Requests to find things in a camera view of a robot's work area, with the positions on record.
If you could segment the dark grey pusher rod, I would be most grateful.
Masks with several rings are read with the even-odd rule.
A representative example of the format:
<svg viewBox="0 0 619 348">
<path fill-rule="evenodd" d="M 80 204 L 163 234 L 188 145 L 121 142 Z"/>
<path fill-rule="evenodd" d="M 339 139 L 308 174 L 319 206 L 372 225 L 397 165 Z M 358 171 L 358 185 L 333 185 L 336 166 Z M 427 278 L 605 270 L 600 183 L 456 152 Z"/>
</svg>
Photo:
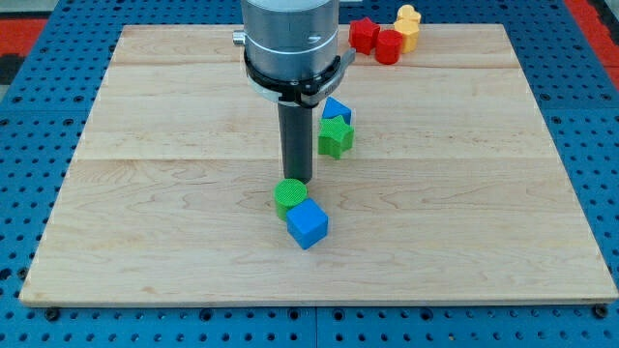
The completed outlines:
<svg viewBox="0 0 619 348">
<path fill-rule="evenodd" d="M 312 110 L 279 103 L 282 169 L 286 179 L 312 178 Z"/>
</svg>

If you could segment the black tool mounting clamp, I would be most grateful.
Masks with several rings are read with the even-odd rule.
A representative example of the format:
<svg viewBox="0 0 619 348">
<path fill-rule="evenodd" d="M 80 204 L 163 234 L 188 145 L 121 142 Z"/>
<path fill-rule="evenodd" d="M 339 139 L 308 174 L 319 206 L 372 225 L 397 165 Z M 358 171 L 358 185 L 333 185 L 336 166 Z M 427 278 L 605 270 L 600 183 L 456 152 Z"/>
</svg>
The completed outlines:
<svg viewBox="0 0 619 348">
<path fill-rule="evenodd" d="M 252 89 L 262 98 L 287 106 L 314 108 L 341 84 L 346 69 L 355 61 L 356 49 L 337 55 L 331 65 L 314 77 L 302 80 L 277 80 L 260 72 L 244 53 L 246 74 Z"/>
</svg>

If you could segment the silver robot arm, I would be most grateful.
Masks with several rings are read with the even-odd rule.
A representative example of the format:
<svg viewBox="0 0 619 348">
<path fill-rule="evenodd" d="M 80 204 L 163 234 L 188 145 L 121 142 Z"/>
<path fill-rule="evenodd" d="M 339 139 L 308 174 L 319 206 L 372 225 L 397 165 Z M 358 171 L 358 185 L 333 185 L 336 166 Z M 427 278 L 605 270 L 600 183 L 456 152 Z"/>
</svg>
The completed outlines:
<svg viewBox="0 0 619 348">
<path fill-rule="evenodd" d="M 312 178 L 312 112 L 342 82 L 356 51 L 339 49 L 337 0 L 241 0 L 244 49 L 254 91 L 274 102 L 280 122 L 283 176 Z"/>
</svg>

